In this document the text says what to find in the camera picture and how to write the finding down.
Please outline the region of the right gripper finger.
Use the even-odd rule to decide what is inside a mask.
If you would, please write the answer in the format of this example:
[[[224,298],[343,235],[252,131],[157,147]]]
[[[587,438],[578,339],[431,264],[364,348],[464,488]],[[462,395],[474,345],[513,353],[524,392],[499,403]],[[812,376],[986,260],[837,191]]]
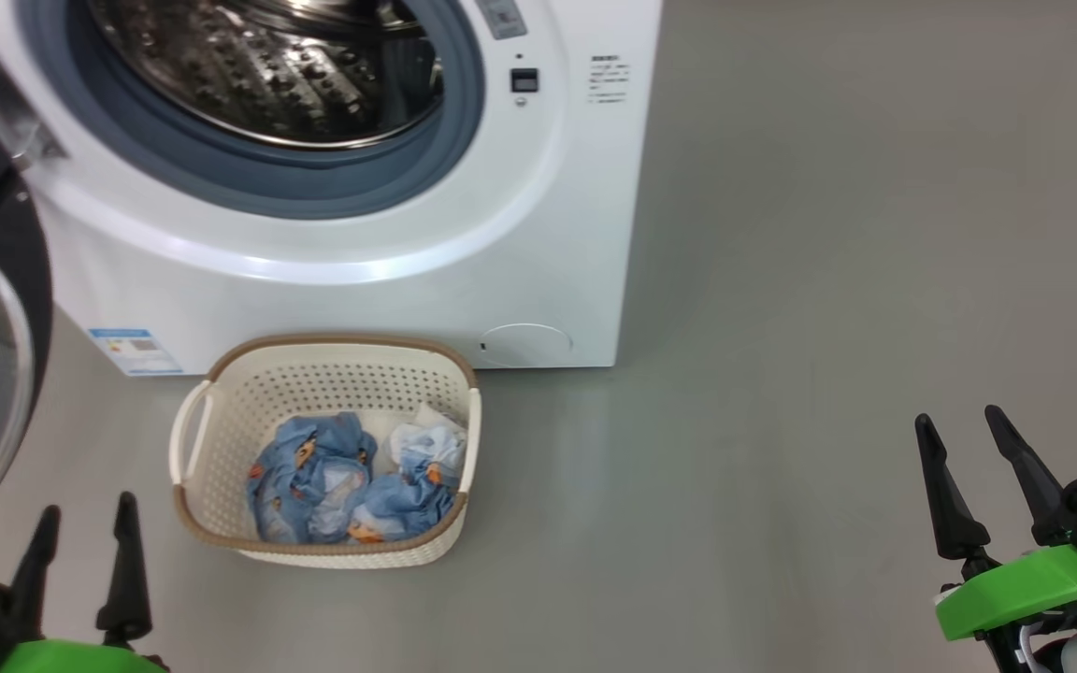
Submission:
[[[983,555],[991,541],[990,534],[974,519],[962,497],[946,465],[945,443],[931,416],[919,413],[914,419],[914,432],[937,553],[946,561],[968,561],[976,555]]]
[[[1068,525],[1063,516],[1063,486],[1006,416],[1003,408],[988,405],[987,425],[999,454],[1012,465],[1027,503],[1033,523],[1030,532],[1035,544],[1054,547],[1068,542]]]

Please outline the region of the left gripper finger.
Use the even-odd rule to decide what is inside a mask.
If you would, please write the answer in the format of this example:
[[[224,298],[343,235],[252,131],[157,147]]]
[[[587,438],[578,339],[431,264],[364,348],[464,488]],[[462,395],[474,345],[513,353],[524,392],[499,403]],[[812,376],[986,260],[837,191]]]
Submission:
[[[146,563],[138,503],[132,493],[122,493],[114,523],[117,553],[108,585],[104,606],[95,627],[104,634],[104,646],[131,646],[132,640],[152,631],[152,609],[146,585]]]
[[[41,627],[43,623],[48,566],[57,551],[60,525],[60,508],[43,508],[11,581],[11,621],[16,627]]]

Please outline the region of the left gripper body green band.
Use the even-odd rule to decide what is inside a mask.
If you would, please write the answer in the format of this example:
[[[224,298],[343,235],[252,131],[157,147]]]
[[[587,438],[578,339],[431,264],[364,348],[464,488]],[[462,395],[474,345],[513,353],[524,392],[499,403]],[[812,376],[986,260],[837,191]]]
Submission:
[[[13,595],[0,584],[0,672],[166,672],[159,657],[76,640],[36,637],[13,613]]]

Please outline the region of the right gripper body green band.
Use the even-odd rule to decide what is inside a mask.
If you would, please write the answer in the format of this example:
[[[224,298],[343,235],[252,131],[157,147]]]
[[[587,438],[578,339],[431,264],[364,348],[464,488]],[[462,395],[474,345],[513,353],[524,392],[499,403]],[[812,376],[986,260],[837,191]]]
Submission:
[[[1077,672],[1077,550],[1043,547],[946,585],[935,612],[946,640],[982,643],[1001,672]]]

